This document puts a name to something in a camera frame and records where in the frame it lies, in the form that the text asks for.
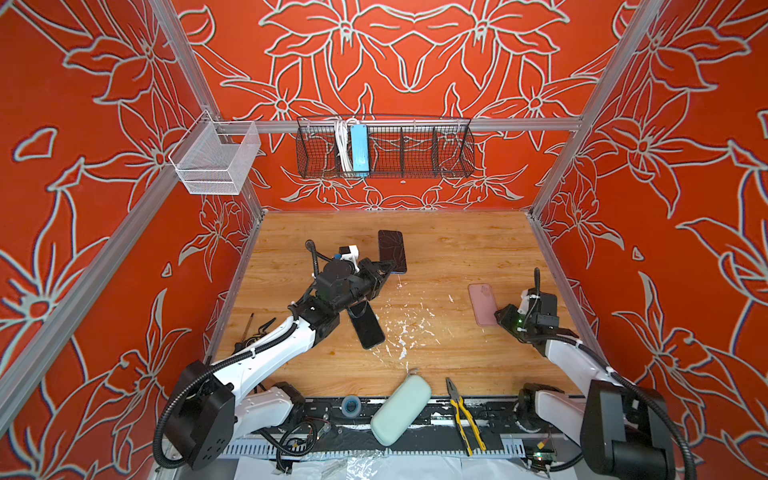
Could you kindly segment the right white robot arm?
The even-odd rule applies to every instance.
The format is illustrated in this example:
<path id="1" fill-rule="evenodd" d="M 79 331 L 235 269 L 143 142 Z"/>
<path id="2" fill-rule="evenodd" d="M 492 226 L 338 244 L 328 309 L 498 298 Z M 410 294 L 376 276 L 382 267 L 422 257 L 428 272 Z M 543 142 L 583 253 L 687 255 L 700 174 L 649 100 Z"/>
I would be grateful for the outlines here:
<path id="1" fill-rule="evenodd" d="M 494 318 L 559 367 L 585 397 L 578 403 L 556 387 L 536 383 L 520 390 L 515 419 L 522 429 L 554 427 L 580 449 L 575 459 L 560 463 L 531 455 L 529 469 L 551 473 L 585 462 L 592 472 L 615 479 L 697 478 L 692 449 L 663 396 L 626 379 L 575 332 L 561 327 L 557 298 L 542 291 L 539 279 L 519 304 L 495 311 Z"/>

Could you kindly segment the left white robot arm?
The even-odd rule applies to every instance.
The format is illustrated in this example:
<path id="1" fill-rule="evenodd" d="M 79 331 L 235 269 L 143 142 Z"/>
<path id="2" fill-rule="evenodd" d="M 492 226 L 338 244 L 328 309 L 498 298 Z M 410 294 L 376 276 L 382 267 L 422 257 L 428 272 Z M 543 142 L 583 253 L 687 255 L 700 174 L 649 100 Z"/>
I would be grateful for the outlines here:
<path id="1" fill-rule="evenodd" d="M 318 253 L 312 240 L 305 247 L 312 258 L 312 282 L 289 304 L 288 317 L 229 357 L 212 364 L 194 361 L 182 371 L 152 439 L 159 467 L 200 470 L 235 439 L 299 423 L 303 398 L 294 387 L 282 382 L 258 392 L 257 386 L 326 339 L 342 312 L 369 307 L 396 269 L 392 260 L 361 257 L 354 245 L 332 257 Z"/>

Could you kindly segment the pink phone case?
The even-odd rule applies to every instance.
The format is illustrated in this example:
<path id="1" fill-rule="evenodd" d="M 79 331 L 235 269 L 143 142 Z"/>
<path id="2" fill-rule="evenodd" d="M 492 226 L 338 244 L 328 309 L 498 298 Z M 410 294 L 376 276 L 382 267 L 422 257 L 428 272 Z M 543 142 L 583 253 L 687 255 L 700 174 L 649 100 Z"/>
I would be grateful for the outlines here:
<path id="1" fill-rule="evenodd" d="M 470 284 L 468 293 L 476 324 L 481 327 L 496 326 L 495 312 L 498 308 L 492 286 L 487 283 Z"/>

